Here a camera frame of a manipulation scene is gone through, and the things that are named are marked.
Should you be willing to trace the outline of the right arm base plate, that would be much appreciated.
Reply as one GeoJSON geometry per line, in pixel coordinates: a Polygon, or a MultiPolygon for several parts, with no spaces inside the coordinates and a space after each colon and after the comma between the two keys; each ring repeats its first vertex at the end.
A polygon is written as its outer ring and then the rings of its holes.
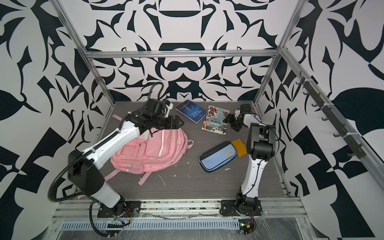
{"type": "Polygon", "coordinates": [[[245,202],[242,200],[221,200],[219,213],[225,217],[240,215],[258,217],[263,214],[263,209],[258,199],[246,199],[245,202]]]}

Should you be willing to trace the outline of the illustrated comic book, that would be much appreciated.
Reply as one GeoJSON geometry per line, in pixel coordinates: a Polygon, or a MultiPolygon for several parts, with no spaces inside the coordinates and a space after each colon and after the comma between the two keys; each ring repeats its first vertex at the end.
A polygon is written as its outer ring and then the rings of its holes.
{"type": "Polygon", "coordinates": [[[207,115],[202,124],[202,130],[225,135],[227,133],[228,124],[224,123],[224,120],[229,116],[229,114],[229,110],[209,105],[207,115]]]}

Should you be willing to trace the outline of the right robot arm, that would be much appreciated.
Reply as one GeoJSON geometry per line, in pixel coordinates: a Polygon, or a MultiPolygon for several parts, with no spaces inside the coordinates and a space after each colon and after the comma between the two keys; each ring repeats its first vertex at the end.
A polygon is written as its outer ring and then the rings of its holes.
{"type": "Polygon", "coordinates": [[[225,123],[229,123],[237,132],[243,126],[249,128],[246,143],[248,168],[237,194],[237,206],[258,210],[261,208],[259,186],[262,174],[268,161],[276,154],[276,126],[264,123],[259,115],[252,113],[250,104],[242,104],[234,114],[225,119],[225,123]]]}

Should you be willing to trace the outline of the pink student backpack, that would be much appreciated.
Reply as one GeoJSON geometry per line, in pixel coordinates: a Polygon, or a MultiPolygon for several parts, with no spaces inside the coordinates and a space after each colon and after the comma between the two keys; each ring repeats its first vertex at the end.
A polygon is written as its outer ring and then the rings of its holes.
{"type": "Polygon", "coordinates": [[[152,173],[175,165],[194,143],[183,129],[157,131],[152,128],[124,145],[111,157],[115,170],[105,180],[110,180],[120,172],[143,174],[138,182],[143,185],[152,173]]]}

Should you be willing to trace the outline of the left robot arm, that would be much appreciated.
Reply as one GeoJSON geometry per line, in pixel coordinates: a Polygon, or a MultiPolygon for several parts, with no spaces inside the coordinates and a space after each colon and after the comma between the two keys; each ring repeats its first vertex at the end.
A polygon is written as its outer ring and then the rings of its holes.
{"type": "Polygon", "coordinates": [[[118,128],[100,142],[82,152],[73,151],[69,155],[66,173],[69,180],[93,200],[109,209],[122,201],[118,194],[102,176],[100,169],[114,154],[126,144],[148,133],[154,136],[165,130],[178,130],[185,123],[179,116],[169,113],[173,104],[169,101],[149,99],[138,110],[129,112],[120,122],[118,128]]]}

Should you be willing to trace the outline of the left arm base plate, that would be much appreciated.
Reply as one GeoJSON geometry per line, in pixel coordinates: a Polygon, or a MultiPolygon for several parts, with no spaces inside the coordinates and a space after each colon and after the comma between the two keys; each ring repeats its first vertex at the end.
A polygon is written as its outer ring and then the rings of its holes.
{"type": "Polygon", "coordinates": [[[119,201],[113,208],[108,208],[106,205],[101,204],[98,218],[112,218],[113,216],[119,218],[130,218],[140,213],[141,201],[119,201]]]}

